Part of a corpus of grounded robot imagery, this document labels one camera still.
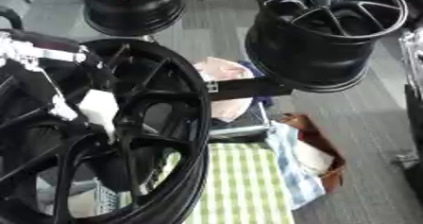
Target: metal bar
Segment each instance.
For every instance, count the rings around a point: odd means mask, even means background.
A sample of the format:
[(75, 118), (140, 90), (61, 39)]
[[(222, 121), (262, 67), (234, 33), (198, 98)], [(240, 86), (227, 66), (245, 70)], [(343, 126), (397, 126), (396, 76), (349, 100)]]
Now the metal bar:
[(210, 131), (210, 137), (232, 137), (232, 136), (246, 136), (253, 135), (269, 130), (269, 126), (253, 126), (253, 127), (242, 127), (236, 129), (214, 129)]
[(290, 95), (293, 89), (278, 84), (268, 77), (216, 81), (217, 91), (211, 101), (250, 98), (254, 96)]

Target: green plaid fabric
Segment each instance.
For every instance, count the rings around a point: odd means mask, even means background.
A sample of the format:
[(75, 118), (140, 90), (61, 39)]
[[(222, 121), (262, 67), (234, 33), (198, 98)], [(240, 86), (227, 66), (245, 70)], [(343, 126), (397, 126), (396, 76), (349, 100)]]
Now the green plaid fabric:
[[(210, 158), (206, 187), (185, 224), (294, 223), (272, 150), (259, 144), (210, 145)], [(177, 161), (177, 155), (168, 159), (163, 178)]]

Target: brown leather bag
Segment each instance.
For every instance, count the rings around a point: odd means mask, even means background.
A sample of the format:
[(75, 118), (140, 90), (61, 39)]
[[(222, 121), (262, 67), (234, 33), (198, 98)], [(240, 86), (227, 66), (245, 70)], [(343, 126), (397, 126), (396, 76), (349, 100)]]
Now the brown leather bag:
[(343, 174), (346, 160), (335, 146), (321, 133), (319, 128), (306, 114), (284, 114), (282, 123), (299, 129), (298, 139), (314, 146), (334, 157), (330, 170), (320, 176), (327, 193), (332, 192), (337, 186), (343, 184)]

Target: black alloy wheel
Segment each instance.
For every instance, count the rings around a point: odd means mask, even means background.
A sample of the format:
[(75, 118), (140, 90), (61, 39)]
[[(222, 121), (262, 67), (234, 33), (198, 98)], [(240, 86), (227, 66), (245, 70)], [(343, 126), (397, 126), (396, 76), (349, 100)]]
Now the black alloy wheel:
[(161, 31), (183, 14), (182, 0), (84, 0), (85, 19), (111, 36), (144, 36)]
[[(118, 138), (109, 144), (107, 135), (94, 129), (64, 135), (66, 124), (38, 109), (16, 82), (2, 80), (0, 218), (12, 224), (182, 223), (208, 171), (211, 104), (204, 82), (188, 61), (155, 43), (109, 39), (84, 45), (117, 78)], [(78, 70), (47, 69), (74, 105), (90, 88), (86, 72)], [(170, 153), (177, 153), (179, 161), (158, 181)], [(132, 202), (103, 215), (72, 216), (69, 191), (81, 166), (110, 190), (129, 192)], [(58, 169), (57, 190), (48, 215), (37, 208), (36, 179), (53, 167)], [(147, 193), (141, 193), (141, 184), (149, 185)]]
[(399, 29), (404, 0), (257, 0), (245, 47), (275, 81), (326, 93), (358, 84), (377, 39)]

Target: white plastic part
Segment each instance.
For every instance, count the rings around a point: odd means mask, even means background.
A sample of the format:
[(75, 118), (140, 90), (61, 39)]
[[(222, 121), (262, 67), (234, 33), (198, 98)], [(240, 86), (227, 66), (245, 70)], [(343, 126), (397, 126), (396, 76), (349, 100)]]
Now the white plastic part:
[(119, 111), (119, 106), (113, 93), (90, 90), (79, 104), (79, 109), (91, 123), (103, 126), (110, 143), (114, 141), (113, 117)]

